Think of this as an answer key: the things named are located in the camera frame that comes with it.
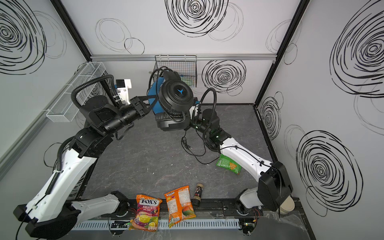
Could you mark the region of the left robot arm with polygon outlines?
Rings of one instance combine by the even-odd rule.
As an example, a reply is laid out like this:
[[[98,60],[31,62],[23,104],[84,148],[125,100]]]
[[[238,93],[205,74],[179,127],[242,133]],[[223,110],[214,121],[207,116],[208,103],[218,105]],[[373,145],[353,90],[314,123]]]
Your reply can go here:
[[[122,105],[117,94],[111,98],[95,96],[81,104],[78,94],[96,83],[111,79],[111,75],[92,79],[76,87],[71,94],[74,105],[85,115],[89,126],[66,139],[59,147],[53,173],[39,193],[27,204],[14,210],[15,217],[32,238],[57,240],[74,226],[106,214],[125,216],[129,201],[119,191],[86,201],[70,199],[77,184],[86,179],[87,171],[97,162],[117,132],[129,129],[152,109],[146,100],[158,100],[157,95],[131,99]]]

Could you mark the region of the black and blue headphones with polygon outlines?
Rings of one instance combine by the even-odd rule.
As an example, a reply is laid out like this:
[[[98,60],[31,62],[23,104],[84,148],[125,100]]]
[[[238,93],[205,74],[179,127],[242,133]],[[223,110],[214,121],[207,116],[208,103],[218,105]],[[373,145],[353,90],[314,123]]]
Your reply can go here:
[[[164,131],[186,130],[191,124],[191,108],[197,98],[178,72],[167,67],[154,69],[147,90],[157,127]]]

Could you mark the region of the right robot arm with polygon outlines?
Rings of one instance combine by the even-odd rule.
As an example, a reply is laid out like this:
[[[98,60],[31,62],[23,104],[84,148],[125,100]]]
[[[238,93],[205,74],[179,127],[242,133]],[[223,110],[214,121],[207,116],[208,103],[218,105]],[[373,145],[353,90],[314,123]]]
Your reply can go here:
[[[203,116],[201,103],[205,96],[213,93],[214,103],[208,109],[209,115]],[[238,211],[264,206],[271,211],[279,211],[281,205],[293,192],[293,186],[284,164],[265,160],[242,146],[235,138],[224,131],[216,113],[217,93],[213,88],[206,90],[199,100],[193,97],[190,108],[190,126],[202,133],[204,146],[220,153],[239,164],[257,182],[257,187],[246,189],[238,195]]]

